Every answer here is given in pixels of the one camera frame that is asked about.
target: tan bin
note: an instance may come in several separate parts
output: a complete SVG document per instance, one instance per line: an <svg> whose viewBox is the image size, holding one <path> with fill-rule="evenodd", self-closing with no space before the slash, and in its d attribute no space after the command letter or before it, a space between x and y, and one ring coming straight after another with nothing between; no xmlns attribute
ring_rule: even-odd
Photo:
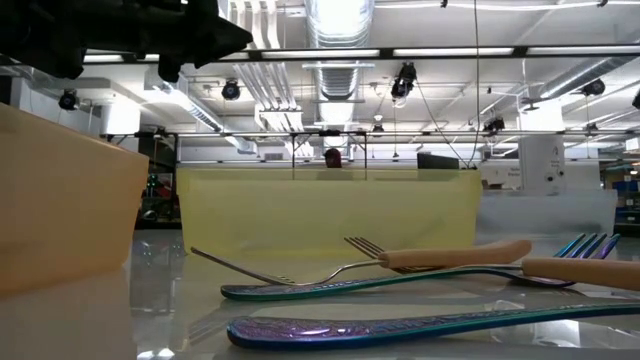
<svg viewBox="0 0 640 360"><path fill-rule="evenodd" d="M0 104L0 297L116 269L148 158Z"/></svg>

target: yellow container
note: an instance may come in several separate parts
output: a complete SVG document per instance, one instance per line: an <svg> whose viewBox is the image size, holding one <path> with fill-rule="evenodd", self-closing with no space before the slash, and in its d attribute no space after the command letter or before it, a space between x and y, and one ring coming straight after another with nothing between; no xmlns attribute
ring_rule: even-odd
<svg viewBox="0 0 640 360"><path fill-rule="evenodd" d="M185 246L231 258L353 255L345 236L387 249L470 246L481 192L477 171L178 171Z"/></svg>
<svg viewBox="0 0 640 360"><path fill-rule="evenodd" d="M116 269L148 158L0 104L0 297Z"/></svg>

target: person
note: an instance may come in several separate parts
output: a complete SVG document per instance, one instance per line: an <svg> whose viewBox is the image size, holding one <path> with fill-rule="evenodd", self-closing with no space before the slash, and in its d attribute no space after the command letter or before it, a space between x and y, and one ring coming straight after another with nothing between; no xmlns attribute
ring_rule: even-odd
<svg viewBox="0 0 640 360"><path fill-rule="evenodd" d="M324 162L329 169L342 168L342 154L340 150L331 148L324 153Z"/></svg>
<svg viewBox="0 0 640 360"><path fill-rule="evenodd" d="M342 169L342 154L340 150L331 148L324 153L327 170L318 173L318 180L353 180L353 174Z"/></svg>

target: wooden fork handle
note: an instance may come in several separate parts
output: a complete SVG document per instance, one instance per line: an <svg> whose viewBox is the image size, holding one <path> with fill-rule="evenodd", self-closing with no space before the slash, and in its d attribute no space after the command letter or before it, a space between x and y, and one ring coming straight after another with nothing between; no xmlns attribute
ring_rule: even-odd
<svg viewBox="0 0 640 360"><path fill-rule="evenodd" d="M640 262L527 258L522 271L526 276L640 290Z"/></svg>
<svg viewBox="0 0 640 360"><path fill-rule="evenodd" d="M489 245L450 250L399 250L386 251L378 260L386 261L383 267L410 266L456 267L474 264L510 264L531 251L531 241L499 241Z"/></svg>

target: metal frame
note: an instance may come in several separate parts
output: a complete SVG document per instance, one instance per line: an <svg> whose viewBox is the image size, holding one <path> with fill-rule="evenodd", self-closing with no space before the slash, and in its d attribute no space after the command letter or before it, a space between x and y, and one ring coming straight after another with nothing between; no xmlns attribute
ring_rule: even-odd
<svg viewBox="0 0 640 360"><path fill-rule="evenodd" d="M491 53L491 49L495 48L511 48L513 49L508 54L494 54ZM536 48L537 50L553 50L552 53L531 53L530 49ZM447 51L455 52L460 50L474 49L480 52L475 54L475 51L468 54L446 54ZM591 45L495 45L495 46L452 46L452 47L376 47L376 48L358 48L358 51L366 52L368 50L377 51L377 55L336 55L336 56L318 56L318 53L332 54L341 49L258 49L247 50L234 53L229 56L225 56L221 59L214 60L212 63L245 63L245 62L287 62L287 61L353 61L353 60L446 60L446 59L534 59L534 58L601 58L601 57L616 57L616 56L640 56L640 44L591 44ZM426 50L436 51L441 54L432 55L401 55L394 54L395 50ZM488 53L482 54L483 50L487 50ZM292 57L287 56L288 53L297 52L301 56ZM281 53L282 56L269 56L265 57L264 53L270 55ZM113 59L114 55L120 55L121 61L99 61L99 56L105 56L105 59ZM155 56L151 57L152 60L136 60L131 57L129 53L125 52L112 52L109 54L88 54L92 56L92 60L95 61L85 62L84 66L91 65L113 65L113 64L140 64L149 65L157 64Z"/></svg>

